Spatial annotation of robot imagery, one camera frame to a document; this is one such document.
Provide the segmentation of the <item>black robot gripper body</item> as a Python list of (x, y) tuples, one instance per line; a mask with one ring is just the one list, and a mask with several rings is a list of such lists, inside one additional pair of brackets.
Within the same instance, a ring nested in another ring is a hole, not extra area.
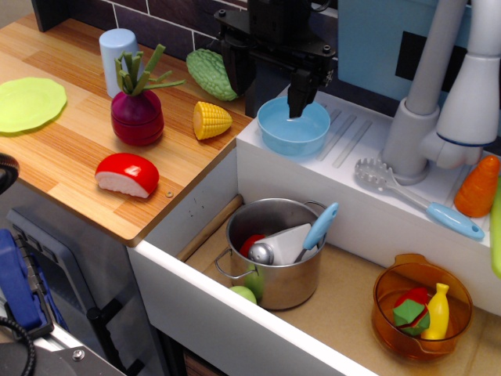
[(220, 25), (219, 39), (230, 35), (247, 40), (250, 56), (289, 72), (311, 71), (319, 85), (328, 85), (333, 75), (334, 49), (310, 26), (313, 13), (329, 2), (315, 6), (312, 1), (249, 1), (244, 11), (220, 9), (214, 14)]

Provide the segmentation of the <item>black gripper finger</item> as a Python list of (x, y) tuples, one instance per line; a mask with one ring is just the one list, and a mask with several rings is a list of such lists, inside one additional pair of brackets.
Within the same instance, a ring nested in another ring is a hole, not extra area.
[(319, 80), (311, 71), (297, 69), (291, 73), (287, 91), (290, 118), (301, 117), (306, 106), (313, 102), (318, 87)]
[(256, 77), (256, 65), (251, 57), (252, 45), (226, 35), (221, 40), (222, 59), (232, 90), (242, 96)]

